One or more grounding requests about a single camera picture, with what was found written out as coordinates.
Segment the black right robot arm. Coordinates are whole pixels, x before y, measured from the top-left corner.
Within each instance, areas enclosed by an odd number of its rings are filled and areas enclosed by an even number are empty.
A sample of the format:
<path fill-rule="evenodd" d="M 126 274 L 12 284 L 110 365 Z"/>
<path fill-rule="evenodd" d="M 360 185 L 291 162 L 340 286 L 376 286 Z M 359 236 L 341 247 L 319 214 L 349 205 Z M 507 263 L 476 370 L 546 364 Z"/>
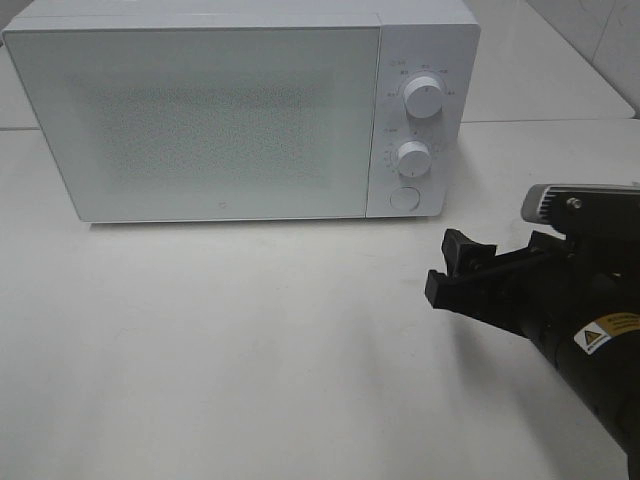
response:
<path fill-rule="evenodd" d="M 498 254 L 444 233 L 447 270 L 425 296 L 446 310 L 529 340 L 594 414 L 639 476 L 639 245 L 532 233 Z"/>

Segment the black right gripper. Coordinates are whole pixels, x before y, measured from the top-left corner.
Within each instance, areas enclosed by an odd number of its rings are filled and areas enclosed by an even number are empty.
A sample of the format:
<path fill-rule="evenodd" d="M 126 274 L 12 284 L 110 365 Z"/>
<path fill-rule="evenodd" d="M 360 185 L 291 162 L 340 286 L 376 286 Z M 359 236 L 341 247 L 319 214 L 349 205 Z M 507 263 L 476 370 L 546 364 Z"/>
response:
<path fill-rule="evenodd" d="M 533 232 L 527 246 L 494 244 L 446 229 L 446 274 L 430 270 L 434 309 L 494 320 L 529 339 L 559 370 L 639 367 L 639 240 Z"/>

